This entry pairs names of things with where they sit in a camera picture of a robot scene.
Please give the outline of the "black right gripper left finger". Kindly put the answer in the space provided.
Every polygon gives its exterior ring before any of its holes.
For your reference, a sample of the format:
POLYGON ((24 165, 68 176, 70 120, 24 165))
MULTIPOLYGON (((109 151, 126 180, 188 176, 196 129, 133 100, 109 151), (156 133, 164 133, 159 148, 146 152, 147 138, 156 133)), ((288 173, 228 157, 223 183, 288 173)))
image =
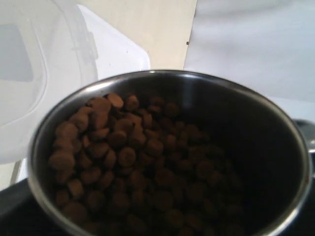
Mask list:
POLYGON ((0 192, 0 234, 49 235, 49 221, 32 196, 26 179, 0 192))

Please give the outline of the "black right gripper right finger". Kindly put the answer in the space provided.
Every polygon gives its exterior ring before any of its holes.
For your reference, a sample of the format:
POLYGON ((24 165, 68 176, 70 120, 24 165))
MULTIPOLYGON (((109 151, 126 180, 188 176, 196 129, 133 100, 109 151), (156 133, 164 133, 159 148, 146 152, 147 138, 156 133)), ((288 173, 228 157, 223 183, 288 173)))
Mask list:
POLYGON ((309 157, 310 157, 310 163, 311 163, 311 177, 315 176, 315 151, 310 150, 309 151, 309 157))

